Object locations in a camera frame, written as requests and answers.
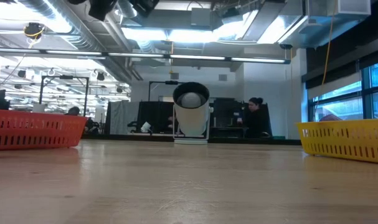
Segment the desk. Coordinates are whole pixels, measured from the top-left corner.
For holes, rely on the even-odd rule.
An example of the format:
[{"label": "desk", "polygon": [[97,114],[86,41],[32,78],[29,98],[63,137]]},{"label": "desk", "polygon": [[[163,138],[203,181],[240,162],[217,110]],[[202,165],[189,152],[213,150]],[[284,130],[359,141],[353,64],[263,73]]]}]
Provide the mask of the desk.
[{"label": "desk", "polygon": [[244,138],[247,129],[245,127],[211,127],[210,137]]},{"label": "desk", "polygon": [[378,164],[299,146],[83,140],[0,151],[0,223],[378,224]]}]

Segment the fluorescent light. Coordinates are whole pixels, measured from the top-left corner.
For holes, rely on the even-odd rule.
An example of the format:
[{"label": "fluorescent light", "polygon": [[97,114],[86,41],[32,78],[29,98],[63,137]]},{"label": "fluorescent light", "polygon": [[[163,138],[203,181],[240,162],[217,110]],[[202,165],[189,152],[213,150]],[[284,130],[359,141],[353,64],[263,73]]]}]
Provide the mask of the fluorescent light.
[{"label": "fluorescent light", "polygon": [[228,24],[224,24],[212,32],[218,39],[221,37],[230,37],[235,36],[236,33],[240,31],[242,26],[243,21],[229,22]]},{"label": "fluorescent light", "polygon": [[259,10],[254,10],[249,13],[249,15],[246,13],[243,15],[244,25],[241,27],[241,29],[236,34],[236,40],[243,38],[244,34],[247,32],[248,28],[250,28],[250,25],[252,24],[253,20],[257,16]]},{"label": "fluorescent light", "polygon": [[274,44],[282,37],[285,31],[284,20],[281,16],[278,16],[265,30],[257,43]]},{"label": "fluorescent light", "polygon": [[47,50],[49,54],[62,54],[62,55],[102,55],[101,52],[84,52],[78,50]]},{"label": "fluorescent light", "polygon": [[283,35],[277,42],[280,44],[286,40],[291,34],[294,33],[305,21],[308,20],[308,16],[304,16],[295,26],[293,26],[286,34]]},{"label": "fluorescent light", "polygon": [[116,57],[138,57],[138,58],[163,58],[162,54],[137,54],[137,53],[109,53],[109,56]]},{"label": "fluorescent light", "polygon": [[38,53],[40,53],[39,50],[34,50],[34,49],[7,49],[7,48],[0,48],[0,52],[4,52],[4,53],[25,53],[25,54],[38,54]]},{"label": "fluorescent light", "polygon": [[127,39],[131,40],[166,40],[165,31],[162,29],[131,29],[121,28]]},{"label": "fluorescent light", "polygon": [[190,11],[192,8],[203,8],[203,9],[210,9],[211,2],[203,2],[203,1],[160,1],[155,9],[159,10],[179,10],[179,11]]},{"label": "fluorescent light", "polygon": [[212,31],[203,30],[172,30],[168,39],[185,43],[209,43],[217,40]]},{"label": "fluorescent light", "polygon": [[232,58],[233,62],[285,63],[286,60],[267,58]]},{"label": "fluorescent light", "polygon": [[225,57],[201,56],[201,55],[171,55],[171,58],[186,58],[186,59],[200,59],[200,60],[225,60]]}]

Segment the yellow basket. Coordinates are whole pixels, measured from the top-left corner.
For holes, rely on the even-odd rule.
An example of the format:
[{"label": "yellow basket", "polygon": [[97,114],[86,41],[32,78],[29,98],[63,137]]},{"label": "yellow basket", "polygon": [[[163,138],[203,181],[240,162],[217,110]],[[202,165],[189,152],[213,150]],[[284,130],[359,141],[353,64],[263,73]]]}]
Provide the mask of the yellow basket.
[{"label": "yellow basket", "polygon": [[378,162],[378,119],[297,124],[308,154]]}]

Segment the plastic basket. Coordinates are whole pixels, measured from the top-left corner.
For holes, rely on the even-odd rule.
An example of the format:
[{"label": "plastic basket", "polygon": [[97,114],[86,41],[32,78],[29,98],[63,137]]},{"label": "plastic basket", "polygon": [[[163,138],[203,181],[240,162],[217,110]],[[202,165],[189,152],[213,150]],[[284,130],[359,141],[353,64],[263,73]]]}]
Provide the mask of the plastic basket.
[{"label": "plastic basket", "polygon": [[0,110],[0,149],[76,146],[86,121],[78,116]]},{"label": "plastic basket", "polygon": [[378,162],[378,119],[297,125],[308,154]]}]

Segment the red basket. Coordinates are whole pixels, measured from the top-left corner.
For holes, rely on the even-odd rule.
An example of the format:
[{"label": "red basket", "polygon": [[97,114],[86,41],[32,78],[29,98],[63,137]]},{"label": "red basket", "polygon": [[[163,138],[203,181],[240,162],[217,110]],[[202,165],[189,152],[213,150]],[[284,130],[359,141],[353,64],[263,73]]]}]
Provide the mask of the red basket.
[{"label": "red basket", "polygon": [[0,110],[0,149],[76,146],[86,121],[78,116]]}]

